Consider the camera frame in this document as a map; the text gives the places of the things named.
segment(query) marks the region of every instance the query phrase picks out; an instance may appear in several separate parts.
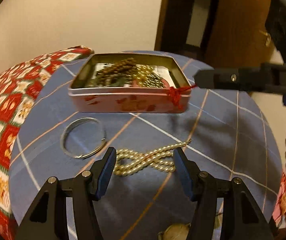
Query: key ring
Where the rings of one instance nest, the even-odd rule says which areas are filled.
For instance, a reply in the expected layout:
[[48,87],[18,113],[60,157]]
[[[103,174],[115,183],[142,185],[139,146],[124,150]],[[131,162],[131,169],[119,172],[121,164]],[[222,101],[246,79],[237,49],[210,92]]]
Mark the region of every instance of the key ring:
[[[82,155],[78,155],[78,156],[75,156],[73,155],[72,153],[70,153],[66,148],[65,148],[65,142],[66,142],[66,139],[67,139],[67,136],[68,134],[77,126],[79,126],[80,124],[83,124],[83,123],[87,123],[87,122],[97,122],[101,127],[102,127],[102,133],[103,133],[103,138],[101,139],[102,143],[101,145],[99,145],[98,147],[96,147],[93,151],[87,153],[87,154],[82,154]],[[92,117],[84,117],[84,118],[81,118],[81,119],[78,119],[78,120],[75,120],[73,122],[71,122],[63,131],[62,135],[61,135],[61,149],[63,150],[63,152],[72,157],[72,158],[76,158],[76,159],[84,159],[84,158],[88,158],[94,154],[96,154],[97,152],[99,152],[100,150],[103,149],[104,145],[106,143],[106,131],[104,129],[104,126],[102,125],[102,123],[95,119],[95,118],[92,118]]]

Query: white wall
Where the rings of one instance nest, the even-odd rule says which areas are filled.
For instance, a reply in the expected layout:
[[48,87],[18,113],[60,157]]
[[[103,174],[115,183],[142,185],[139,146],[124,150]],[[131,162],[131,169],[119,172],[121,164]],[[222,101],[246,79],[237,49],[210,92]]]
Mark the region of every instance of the white wall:
[[97,53],[153,50],[161,0],[4,0],[0,73],[75,45]]
[[[283,59],[276,49],[270,59],[271,63],[283,64]],[[265,115],[279,148],[282,164],[285,167],[286,107],[282,96],[265,93],[253,93],[252,98]]]

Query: red patterned cushion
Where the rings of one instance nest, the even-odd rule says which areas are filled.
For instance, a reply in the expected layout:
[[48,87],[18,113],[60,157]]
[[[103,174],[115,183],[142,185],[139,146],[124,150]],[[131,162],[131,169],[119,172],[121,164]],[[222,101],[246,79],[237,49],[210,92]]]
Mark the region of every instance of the red patterned cushion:
[[84,46],[68,48],[15,65],[0,75],[0,234],[4,239],[14,239],[17,228],[9,199],[8,169],[20,126],[55,70],[92,53]]

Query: pink tin box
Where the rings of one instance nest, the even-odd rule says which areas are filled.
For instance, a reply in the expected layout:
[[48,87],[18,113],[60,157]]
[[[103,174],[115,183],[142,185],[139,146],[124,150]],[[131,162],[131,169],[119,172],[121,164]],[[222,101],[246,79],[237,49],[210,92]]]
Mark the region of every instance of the pink tin box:
[[[86,87],[98,64],[114,64],[129,57],[134,58],[137,64],[166,68],[169,82],[166,82],[165,88]],[[176,88],[190,85],[170,56],[139,53],[93,54],[74,78],[68,94],[80,112],[182,113],[187,109],[191,91],[182,93],[180,107],[177,107],[168,96],[170,85]]]

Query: table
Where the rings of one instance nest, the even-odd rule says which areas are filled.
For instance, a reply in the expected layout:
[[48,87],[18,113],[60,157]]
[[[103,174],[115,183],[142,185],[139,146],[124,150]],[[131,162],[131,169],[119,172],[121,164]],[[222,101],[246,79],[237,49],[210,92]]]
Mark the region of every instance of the table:
[[[140,53],[164,54],[159,51]],[[193,83],[203,62],[170,54]],[[188,159],[216,178],[240,177],[267,220],[271,218],[280,186],[282,165],[272,131],[255,102],[244,92],[192,90],[189,108],[182,114],[78,113],[67,94],[69,81],[86,59],[62,65],[41,91],[21,126],[9,170],[10,200],[21,223],[40,187],[50,176],[72,178],[90,168],[104,152],[88,159],[72,159],[59,145],[63,129],[82,117],[100,120],[108,145],[148,151],[191,137]],[[88,151],[97,143],[90,129],[80,127],[70,136],[70,147]],[[156,239],[173,223],[189,223],[195,203],[185,197],[175,172],[145,168],[134,175],[113,175],[106,195],[94,203],[105,240]],[[67,200],[70,239],[75,239],[72,201]],[[215,230],[213,238],[219,238]]]

